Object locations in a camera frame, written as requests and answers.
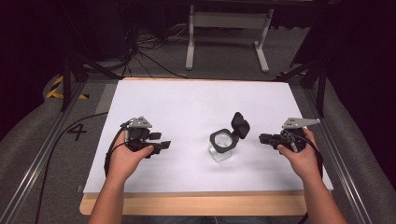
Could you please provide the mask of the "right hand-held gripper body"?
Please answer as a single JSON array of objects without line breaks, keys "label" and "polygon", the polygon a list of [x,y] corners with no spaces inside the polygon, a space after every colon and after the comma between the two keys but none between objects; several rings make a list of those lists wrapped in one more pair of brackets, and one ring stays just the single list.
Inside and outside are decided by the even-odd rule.
[{"label": "right hand-held gripper body", "polygon": [[305,149],[306,145],[315,147],[304,133],[307,126],[320,124],[319,119],[288,118],[282,125],[279,137],[273,143],[273,149],[279,145],[286,147],[292,152],[299,153]]}]

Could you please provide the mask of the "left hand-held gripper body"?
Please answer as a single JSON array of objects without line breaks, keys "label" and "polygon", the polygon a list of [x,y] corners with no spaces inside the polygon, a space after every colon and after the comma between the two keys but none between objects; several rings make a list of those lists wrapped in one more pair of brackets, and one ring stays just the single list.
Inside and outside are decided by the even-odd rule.
[{"label": "left hand-held gripper body", "polygon": [[151,143],[149,135],[152,133],[151,123],[144,117],[132,118],[121,124],[121,128],[125,131],[126,146],[133,152],[137,152],[144,147],[153,146],[153,151],[148,154],[151,157],[161,152],[161,143]]}]

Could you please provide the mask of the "glass jar with black lid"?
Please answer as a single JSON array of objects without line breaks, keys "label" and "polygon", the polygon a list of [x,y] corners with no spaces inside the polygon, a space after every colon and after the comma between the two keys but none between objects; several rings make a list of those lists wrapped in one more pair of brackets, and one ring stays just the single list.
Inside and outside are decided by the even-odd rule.
[{"label": "glass jar with black lid", "polygon": [[218,130],[209,136],[209,154],[216,162],[229,159],[233,155],[233,149],[240,139],[245,139],[250,131],[249,123],[240,112],[236,112],[231,121],[232,131],[228,129]]}]

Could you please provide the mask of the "person's right hand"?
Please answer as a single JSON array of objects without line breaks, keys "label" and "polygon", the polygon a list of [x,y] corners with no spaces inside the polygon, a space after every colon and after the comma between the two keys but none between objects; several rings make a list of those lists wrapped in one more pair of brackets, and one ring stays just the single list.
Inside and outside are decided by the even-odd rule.
[{"label": "person's right hand", "polygon": [[321,181],[316,151],[308,143],[301,152],[292,152],[283,145],[279,145],[277,149],[289,160],[291,168],[304,184]]}]

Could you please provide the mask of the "person's left hand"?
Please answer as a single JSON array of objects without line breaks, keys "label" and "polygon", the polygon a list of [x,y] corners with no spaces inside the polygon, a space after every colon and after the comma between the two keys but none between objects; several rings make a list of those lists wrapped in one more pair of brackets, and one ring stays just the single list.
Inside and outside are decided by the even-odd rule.
[{"label": "person's left hand", "polygon": [[125,183],[134,173],[139,162],[149,155],[154,147],[144,147],[136,152],[131,151],[124,143],[125,131],[122,131],[116,138],[112,148],[109,170],[106,182]]}]

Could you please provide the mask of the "white table cover sheet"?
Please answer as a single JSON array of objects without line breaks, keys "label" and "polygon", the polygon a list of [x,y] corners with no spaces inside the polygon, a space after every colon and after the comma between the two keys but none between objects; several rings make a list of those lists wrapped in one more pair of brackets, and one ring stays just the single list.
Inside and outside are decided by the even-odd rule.
[{"label": "white table cover sheet", "polygon": [[[216,162],[210,134],[228,129],[235,113],[250,125],[233,154]],[[254,81],[122,80],[109,108],[85,192],[105,181],[108,148],[123,122],[144,117],[169,148],[140,162],[125,189],[133,193],[279,191],[302,189],[287,159],[260,142],[301,112],[286,83]]]}]

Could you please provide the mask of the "black metal stand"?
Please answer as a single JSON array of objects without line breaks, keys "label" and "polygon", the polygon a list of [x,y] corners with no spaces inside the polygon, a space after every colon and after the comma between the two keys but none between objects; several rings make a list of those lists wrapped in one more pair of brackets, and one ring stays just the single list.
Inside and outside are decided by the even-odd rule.
[{"label": "black metal stand", "polygon": [[71,106],[72,101],[78,98],[78,94],[75,95],[77,91],[72,91],[71,77],[74,77],[78,86],[84,84],[89,78],[85,64],[93,71],[99,72],[110,79],[121,80],[121,77],[78,51],[77,43],[80,43],[80,40],[74,40],[74,35],[78,36],[78,31],[75,29],[74,23],[69,17],[62,0],[58,0],[58,2],[61,12],[64,14],[64,25],[59,26],[59,29],[65,52],[63,72],[64,99],[62,107],[62,111],[65,111],[66,108]]},{"label": "black metal stand", "polygon": [[327,80],[327,69],[323,60],[312,61],[298,66],[289,72],[280,72],[275,82],[284,82],[292,77],[300,75],[305,72],[304,78],[300,81],[300,86],[303,89],[311,89],[315,83],[318,83],[316,106],[319,115],[324,117],[324,96]]}]

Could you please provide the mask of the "yellow black hazard tape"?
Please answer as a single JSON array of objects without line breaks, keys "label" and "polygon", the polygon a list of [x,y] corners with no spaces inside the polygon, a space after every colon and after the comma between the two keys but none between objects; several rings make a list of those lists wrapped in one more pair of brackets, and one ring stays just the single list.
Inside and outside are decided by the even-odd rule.
[{"label": "yellow black hazard tape", "polygon": [[57,76],[51,88],[49,89],[49,92],[47,93],[46,97],[63,99],[64,95],[62,93],[57,92],[58,88],[61,86],[63,81],[64,81],[64,77],[62,75]]}]

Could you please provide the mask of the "aluminium rail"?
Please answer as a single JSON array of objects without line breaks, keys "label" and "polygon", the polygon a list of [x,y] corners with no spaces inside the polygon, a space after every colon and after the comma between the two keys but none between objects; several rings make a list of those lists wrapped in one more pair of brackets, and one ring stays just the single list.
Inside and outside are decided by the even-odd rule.
[{"label": "aluminium rail", "polygon": [[4,212],[0,216],[0,224],[12,224],[15,216],[19,213],[21,206],[25,202],[32,187],[38,179],[42,168],[48,160],[52,147],[55,145],[55,140],[61,134],[61,128],[64,125],[67,116],[69,115],[75,102],[78,100],[79,95],[84,90],[85,83],[78,82],[75,84],[74,89],[71,91],[70,98],[66,103],[64,111],[61,111],[46,136],[42,146],[38,150],[32,163],[25,172],[21,183],[13,194],[10,202],[7,204]]},{"label": "aluminium rail", "polygon": [[315,117],[320,120],[319,128],[322,132],[322,135],[324,136],[326,145],[329,148],[329,155],[332,160],[332,165],[335,168],[335,171],[338,175],[347,199],[351,205],[357,222],[359,224],[373,224],[373,221],[371,220],[367,209],[361,199],[359,191],[356,188],[355,182],[350,175],[350,172],[347,169],[347,165],[344,162],[342,155],[340,154],[340,151],[335,143],[335,139],[332,136],[326,119],[323,118],[317,110],[314,94],[307,89],[303,89],[303,92],[305,99],[311,108],[311,111],[315,114]]}]

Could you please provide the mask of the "white metal table frame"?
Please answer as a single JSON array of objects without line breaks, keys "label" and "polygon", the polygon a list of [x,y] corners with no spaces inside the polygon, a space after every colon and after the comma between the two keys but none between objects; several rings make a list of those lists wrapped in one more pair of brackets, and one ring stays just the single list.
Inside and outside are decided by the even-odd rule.
[{"label": "white metal table frame", "polygon": [[187,56],[185,68],[191,70],[193,68],[195,40],[194,29],[202,28],[235,28],[235,29],[257,29],[261,30],[261,37],[253,43],[256,55],[264,73],[269,72],[269,65],[266,61],[263,45],[270,29],[270,23],[273,18],[274,11],[268,9],[262,14],[247,14],[235,12],[203,12],[197,11],[194,5],[190,5],[189,15],[189,44],[187,48]]}]

